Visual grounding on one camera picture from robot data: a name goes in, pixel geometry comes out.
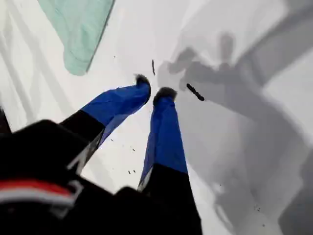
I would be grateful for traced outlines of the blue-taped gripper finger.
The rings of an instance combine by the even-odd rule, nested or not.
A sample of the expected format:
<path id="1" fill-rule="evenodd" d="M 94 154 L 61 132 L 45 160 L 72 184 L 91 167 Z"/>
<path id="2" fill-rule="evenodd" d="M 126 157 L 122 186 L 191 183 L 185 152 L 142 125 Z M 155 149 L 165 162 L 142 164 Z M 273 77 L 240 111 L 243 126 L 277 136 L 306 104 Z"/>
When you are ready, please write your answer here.
<path id="1" fill-rule="evenodd" d="M 201 218 L 191 190 L 178 114 L 177 92 L 161 88 L 153 100 L 150 133 L 138 189 L 164 211 L 166 229 L 201 235 Z"/>
<path id="2" fill-rule="evenodd" d="M 87 145 L 67 168 L 81 173 L 104 140 L 130 115 L 144 106 L 151 96 L 151 85 L 143 75 L 135 77 L 135 84 L 105 91 L 60 124 L 82 138 Z"/>

